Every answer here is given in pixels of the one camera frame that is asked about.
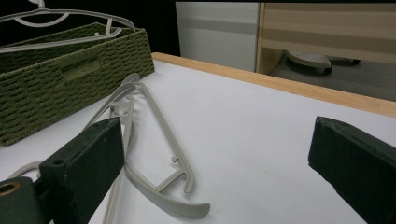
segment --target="table surface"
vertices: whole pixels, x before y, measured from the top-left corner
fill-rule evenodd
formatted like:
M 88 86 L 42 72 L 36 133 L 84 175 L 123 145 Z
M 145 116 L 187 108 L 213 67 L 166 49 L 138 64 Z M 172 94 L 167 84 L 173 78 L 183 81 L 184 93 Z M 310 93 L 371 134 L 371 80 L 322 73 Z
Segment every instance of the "table surface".
M 196 177 L 194 192 L 183 193 L 181 179 L 165 194 L 210 203 L 211 210 L 202 219 L 165 213 L 123 178 L 114 223 L 365 223 L 308 166 L 314 123 L 317 116 L 339 119 L 396 146 L 395 103 L 161 53 L 153 59 L 155 72 L 142 82 Z M 178 164 L 147 100 L 134 98 L 135 140 L 127 160 L 158 185 Z M 0 179 L 62 147 L 105 99 L 0 147 Z M 101 222 L 105 208 L 106 198 L 91 223 Z

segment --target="woven basket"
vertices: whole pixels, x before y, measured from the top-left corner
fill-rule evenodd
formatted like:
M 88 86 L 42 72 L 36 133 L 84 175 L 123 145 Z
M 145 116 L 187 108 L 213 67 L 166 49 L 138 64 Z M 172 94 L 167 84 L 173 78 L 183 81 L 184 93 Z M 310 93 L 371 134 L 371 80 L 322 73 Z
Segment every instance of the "woven basket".
M 10 46 L 92 36 L 105 29 L 93 23 Z M 153 71 L 144 29 L 123 28 L 111 39 L 0 54 L 0 145 L 11 145 L 108 96 L 131 73 L 144 77 Z

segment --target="black background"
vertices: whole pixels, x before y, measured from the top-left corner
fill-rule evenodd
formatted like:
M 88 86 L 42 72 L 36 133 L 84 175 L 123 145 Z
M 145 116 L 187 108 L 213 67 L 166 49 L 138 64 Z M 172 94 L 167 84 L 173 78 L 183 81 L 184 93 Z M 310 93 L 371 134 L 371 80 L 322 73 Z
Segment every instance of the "black background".
M 49 9 L 80 9 L 123 17 L 133 22 L 136 27 L 146 29 L 152 52 L 180 55 L 175 1 L 47 0 L 45 1 L 45 5 Z M 28 0 L 9 0 L 6 3 L 3 2 L 3 5 L 0 7 L 0 16 L 34 9 L 38 9 L 38 5 L 30 3 Z M 46 18 L 40 15 L 26 20 L 48 22 L 54 18 Z M 0 45 L 52 34 L 93 21 L 106 24 L 106 20 L 101 21 L 101 19 L 98 20 L 97 18 L 79 15 L 70 15 L 65 21 L 47 28 L 30 28 L 15 21 L 0 22 Z

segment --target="gripper screw hole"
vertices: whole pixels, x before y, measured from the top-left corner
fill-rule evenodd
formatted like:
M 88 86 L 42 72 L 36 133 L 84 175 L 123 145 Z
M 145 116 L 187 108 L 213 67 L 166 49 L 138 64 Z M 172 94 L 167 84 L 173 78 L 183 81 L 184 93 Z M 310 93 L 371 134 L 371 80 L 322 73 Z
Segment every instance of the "gripper screw hole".
M 18 182 L 6 183 L 0 186 L 0 197 L 11 193 L 20 186 Z
M 56 160 L 53 162 L 54 165 L 61 165 L 62 163 L 64 163 L 64 160 Z

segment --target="clothes hanger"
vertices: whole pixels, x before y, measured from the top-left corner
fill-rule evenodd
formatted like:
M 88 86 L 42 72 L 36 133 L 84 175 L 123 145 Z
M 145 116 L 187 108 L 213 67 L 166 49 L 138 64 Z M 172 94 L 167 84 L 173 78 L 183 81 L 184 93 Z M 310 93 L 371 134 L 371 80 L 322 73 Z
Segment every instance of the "clothes hanger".
M 122 81 L 121 85 L 113 92 L 112 95 L 110 95 L 110 97 L 107 99 L 105 104 L 96 112 L 96 114 L 91 118 L 91 120 L 88 122 L 85 128 L 95 123 L 108 109 L 112 110 L 116 107 L 127 108 L 128 112 L 126 113 L 126 115 L 123 115 L 126 116 L 126 118 L 123 118 L 122 115 L 118 115 L 117 113 L 113 113 L 114 111 L 110 113 L 110 117 L 116 117 L 116 116 L 120 117 L 121 120 L 123 120 L 121 123 L 125 125 L 124 133 L 123 133 L 123 146 L 125 150 L 125 156 L 127 156 L 128 151 L 131 150 L 131 143 L 134 132 L 134 125 L 132 121 L 133 111 L 134 111 L 134 97 L 129 94 L 136 90 L 141 91 L 146 96 L 149 105 L 151 106 L 155 116 L 161 123 L 161 126 L 172 145 L 172 149 L 176 154 L 176 156 L 172 158 L 172 161 L 179 162 L 181 167 L 177 171 L 175 171 L 172 175 L 167 177 L 157 187 L 152 187 L 147 182 L 146 178 L 141 176 L 135 170 L 135 168 L 133 168 L 127 161 L 125 162 L 124 165 L 124 173 L 126 177 L 131 183 L 134 184 L 134 186 L 141 193 L 143 193 L 149 200 L 151 200 L 162 210 L 172 211 L 183 217 L 190 217 L 190 218 L 205 217 L 210 210 L 209 203 L 185 203 L 179 200 L 175 200 L 170 196 L 163 194 L 164 189 L 170 187 L 172 183 L 174 183 L 176 180 L 181 178 L 183 175 L 186 176 L 184 192 L 186 193 L 192 192 L 192 188 L 194 185 L 194 173 L 179 143 L 177 142 L 176 137 L 172 133 L 169 125 L 167 124 L 160 108 L 157 106 L 154 98 L 152 97 L 146 85 L 143 82 L 140 82 L 140 76 L 138 74 L 131 74 Z M 126 97 L 129 100 L 129 102 L 120 101 L 120 99 L 123 97 Z M 110 190 L 103 223 L 106 224 L 112 223 L 115 213 L 115 206 L 118 200 L 121 179 L 122 179 L 122 175 L 119 175 L 119 177 L 116 178 L 116 180 L 114 181 L 113 186 Z
M 23 50 L 30 50 L 30 49 L 44 49 L 44 48 L 51 48 L 51 47 L 58 47 L 64 45 L 71 45 L 71 44 L 79 44 L 85 43 L 90 41 L 108 39 L 117 36 L 121 32 L 121 28 L 117 28 L 116 31 L 110 33 L 111 24 L 113 21 L 116 21 L 120 24 L 123 24 L 133 31 L 135 31 L 134 24 L 122 17 L 117 17 L 113 15 L 108 15 L 105 13 L 100 12 L 93 12 L 93 11 L 85 11 L 85 10 L 77 10 L 77 9 L 48 9 L 45 8 L 44 0 L 29 0 L 32 3 L 38 4 L 38 9 L 27 11 L 27 12 L 20 12 L 16 14 L 11 14 L 7 16 L 0 17 L 0 22 L 4 21 L 17 21 L 20 24 L 25 26 L 34 27 L 34 28 L 43 28 L 49 27 L 55 24 L 58 24 L 61 21 L 64 21 L 69 15 L 86 15 L 86 16 L 93 16 L 97 18 L 107 19 L 106 25 L 106 32 L 104 35 L 94 35 L 89 37 L 82 37 L 76 38 L 71 40 L 63 40 L 63 41 L 53 41 L 49 43 L 42 43 L 42 44 L 34 44 L 34 45 L 25 45 L 25 46 L 16 46 L 16 47 L 5 47 L 0 48 L 0 53 L 8 53 L 8 52 L 15 52 L 15 51 L 23 51 Z M 35 16 L 35 15 L 49 15 L 49 14 L 62 14 L 62 16 L 55 21 L 45 22 L 45 23 L 33 23 L 29 21 L 25 21 L 22 18 Z

